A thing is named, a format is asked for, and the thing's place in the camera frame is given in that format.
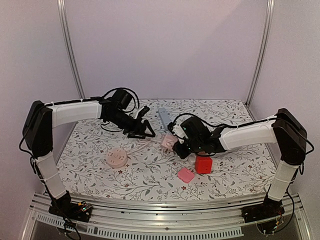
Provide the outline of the light pink cube socket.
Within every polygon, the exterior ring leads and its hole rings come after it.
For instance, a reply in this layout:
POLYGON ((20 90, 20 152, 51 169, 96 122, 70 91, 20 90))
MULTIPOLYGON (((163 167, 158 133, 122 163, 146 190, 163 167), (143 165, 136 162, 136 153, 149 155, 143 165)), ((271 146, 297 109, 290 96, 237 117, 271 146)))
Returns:
POLYGON ((173 146, 177 141, 178 139, 175 136, 171 134, 166 134, 162 139, 161 146, 172 151, 173 146))

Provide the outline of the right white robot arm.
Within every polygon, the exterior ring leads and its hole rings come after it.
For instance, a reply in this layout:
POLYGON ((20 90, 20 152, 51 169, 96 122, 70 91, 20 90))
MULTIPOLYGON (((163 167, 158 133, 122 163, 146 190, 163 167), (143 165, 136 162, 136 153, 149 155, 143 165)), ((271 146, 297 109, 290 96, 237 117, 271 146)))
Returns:
POLYGON ((277 147, 280 157, 274 160, 276 172, 260 204, 241 209, 245 223, 281 216, 285 213, 282 199, 289 193, 297 173, 304 168, 306 156, 314 151, 302 124, 286 108, 265 119, 240 125, 221 123, 213 125, 188 113, 188 119, 179 123, 175 118, 167 128, 178 138, 173 151, 185 159, 190 154, 213 157, 241 147, 264 144, 268 151, 277 147))

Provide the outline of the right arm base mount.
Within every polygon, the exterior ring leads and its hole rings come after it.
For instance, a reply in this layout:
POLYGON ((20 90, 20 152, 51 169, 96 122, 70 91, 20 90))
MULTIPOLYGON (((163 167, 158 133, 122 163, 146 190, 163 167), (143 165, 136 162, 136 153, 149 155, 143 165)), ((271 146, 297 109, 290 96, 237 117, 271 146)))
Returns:
POLYGON ((256 222, 257 229, 263 235, 271 235, 284 223, 285 213, 282 202, 260 203, 241 208, 245 223, 256 222))

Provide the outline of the round pink power socket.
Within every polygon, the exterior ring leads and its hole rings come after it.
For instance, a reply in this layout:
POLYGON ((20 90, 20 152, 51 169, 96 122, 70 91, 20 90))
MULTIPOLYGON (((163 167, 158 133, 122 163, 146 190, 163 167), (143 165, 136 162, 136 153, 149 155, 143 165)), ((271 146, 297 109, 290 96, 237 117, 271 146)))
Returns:
POLYGON ((128 156, 124 149, 113 148, 106 153, 105 161, 109 167, 117 169, 123 167, 127 163, 128 156))

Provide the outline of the red cube socket adapter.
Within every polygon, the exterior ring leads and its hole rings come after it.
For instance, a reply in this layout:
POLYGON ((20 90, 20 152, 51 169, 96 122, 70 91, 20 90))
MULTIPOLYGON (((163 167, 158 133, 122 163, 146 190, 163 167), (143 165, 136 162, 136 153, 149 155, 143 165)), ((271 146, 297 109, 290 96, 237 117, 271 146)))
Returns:
POLYGON ((195 160, 195 171, 198 174, 210 174, 213 160, 210 157, 197 156, 195 160))

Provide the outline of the pink plug adapter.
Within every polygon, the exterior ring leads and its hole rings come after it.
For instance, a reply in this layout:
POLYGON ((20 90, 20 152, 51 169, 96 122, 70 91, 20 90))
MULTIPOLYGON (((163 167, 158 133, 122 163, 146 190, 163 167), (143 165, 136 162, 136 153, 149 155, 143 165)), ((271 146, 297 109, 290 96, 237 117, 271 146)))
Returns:
POLYGON ((194 179, 195 174, 190 169, 184 167, 177 173, 177 177, 184 183, 190 183, 194 179))

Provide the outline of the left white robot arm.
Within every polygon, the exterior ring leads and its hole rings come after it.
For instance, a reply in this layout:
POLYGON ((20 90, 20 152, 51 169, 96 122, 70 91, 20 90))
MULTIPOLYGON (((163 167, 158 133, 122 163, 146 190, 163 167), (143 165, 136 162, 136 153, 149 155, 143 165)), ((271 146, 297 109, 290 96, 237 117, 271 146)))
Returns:
POLYGON ((22 129, 21 141, 26 144, 31 165, 51 198, 50 213, 62 217, 77 218, 79 213, 88 215, 71 202, 55 163, 53 154, 53 128, 82 120, 99 119, 115 124, 128 138, 145 139, 155 137, 155 132, 144 115, 150 110, 144 106, 135 116, 124 110, 129 100, 114 97, 92 97, 64 102, 43 103, 34 101, 22 129))

